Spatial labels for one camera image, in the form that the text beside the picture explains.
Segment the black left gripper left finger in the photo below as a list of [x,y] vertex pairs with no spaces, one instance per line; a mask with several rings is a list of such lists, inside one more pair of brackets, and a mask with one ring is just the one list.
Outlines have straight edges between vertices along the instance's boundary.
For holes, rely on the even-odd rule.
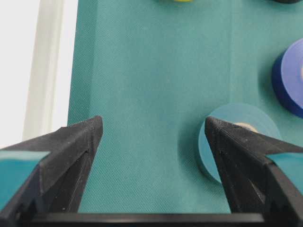
[[0,224],[76,212],[103,134],[98,115],[0,151]]

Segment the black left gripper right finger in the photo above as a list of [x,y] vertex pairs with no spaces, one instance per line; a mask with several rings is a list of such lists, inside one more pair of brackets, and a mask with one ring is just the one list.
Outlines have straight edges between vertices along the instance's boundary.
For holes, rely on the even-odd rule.
[[214,117],[205,136],[232,213],[258,213],[271,226],[303,225],[303,194],[269,155],[301,155],[303,148]]

